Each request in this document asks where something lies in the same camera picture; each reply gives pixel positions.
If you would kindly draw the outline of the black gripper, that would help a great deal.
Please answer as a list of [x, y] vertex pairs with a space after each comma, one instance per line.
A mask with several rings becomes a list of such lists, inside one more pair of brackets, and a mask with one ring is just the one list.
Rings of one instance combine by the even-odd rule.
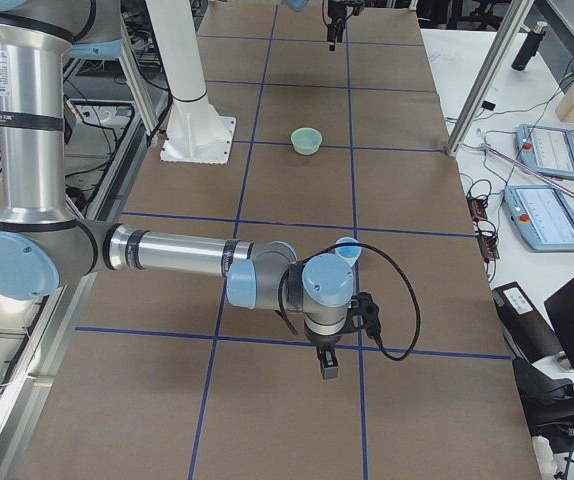
[[305, 336], [316, 347], [322, 379], [325, 381], [335, 379], [339, 370], [335, 348], [342, 339], [343, 334], [337, 332], [331, 335], [322, 335], [306, 329]]
[[343, 41], [343, 19], [357, 16], [362, 12], [362, 0], [329, 0], [326, 13], [331, 19], [327, 27], [327, 43], [330, 51]]

